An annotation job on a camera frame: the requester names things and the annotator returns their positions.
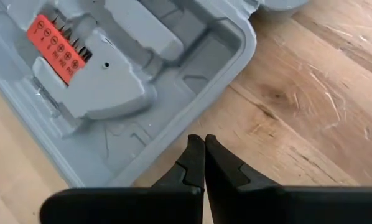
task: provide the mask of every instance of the wooden floor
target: wooden floor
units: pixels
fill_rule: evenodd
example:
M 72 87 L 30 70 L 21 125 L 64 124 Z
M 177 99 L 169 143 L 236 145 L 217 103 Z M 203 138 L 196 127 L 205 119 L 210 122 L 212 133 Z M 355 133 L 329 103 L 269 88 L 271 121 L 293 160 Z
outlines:
M 372 185 L 372 0 L 313 0 L 280 24 L 252 23 L 256 55 L 187 133 L 216 134 L 282 184 Z M 164 174 L 187 133 L 135 185 Z M 65 187 L 0 97 L 0 223 L 37 223 Z

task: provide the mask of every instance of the molded tray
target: molded tray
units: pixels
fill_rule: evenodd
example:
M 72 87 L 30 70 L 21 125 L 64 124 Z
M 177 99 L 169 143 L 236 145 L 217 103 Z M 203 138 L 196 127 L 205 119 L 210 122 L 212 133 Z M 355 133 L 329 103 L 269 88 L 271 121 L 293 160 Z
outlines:
M 129 186 L 250 61 L 251 13 L 307 1 L 0 0 L 0 90 L 71 186 Z M 68 85 L 26 36 L 41 14 L 92 52 Z

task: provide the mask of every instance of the wood grain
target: wood grain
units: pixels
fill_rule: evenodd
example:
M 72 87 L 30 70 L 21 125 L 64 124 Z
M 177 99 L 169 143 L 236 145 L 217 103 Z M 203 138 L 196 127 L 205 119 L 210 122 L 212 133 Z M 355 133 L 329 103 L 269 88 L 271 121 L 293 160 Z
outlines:
M 281 184 L 372 185 L 372 0 L 313 0 L 280 23 L 251 22 L 251 63 L 134 185 L 165 174 L 189 133 L 216 134 Z M 37 223 L 65 187 L 0 97 L 0 221 Z

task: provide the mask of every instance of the orange sticker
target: orange sticker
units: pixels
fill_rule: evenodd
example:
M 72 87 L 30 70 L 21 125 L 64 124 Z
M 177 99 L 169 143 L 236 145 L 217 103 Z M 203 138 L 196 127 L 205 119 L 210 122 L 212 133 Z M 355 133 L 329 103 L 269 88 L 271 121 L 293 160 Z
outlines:
M 27 37 L 67 85 L 73 75 L 85 66 L 81 56 L 44 15 L 35 19 Z

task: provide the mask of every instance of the gray plastic tray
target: gray plastic tray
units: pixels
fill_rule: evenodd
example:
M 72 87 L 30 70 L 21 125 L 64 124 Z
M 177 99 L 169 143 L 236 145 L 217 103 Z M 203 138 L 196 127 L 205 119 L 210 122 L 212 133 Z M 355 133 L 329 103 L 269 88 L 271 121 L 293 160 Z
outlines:
M 0 0 L 0 90 L 73 187 L 129 186 L 253 56 L 248 17 L 308 0 Z M 67 86 L 26 37 L 44 14 L 92 52 Z

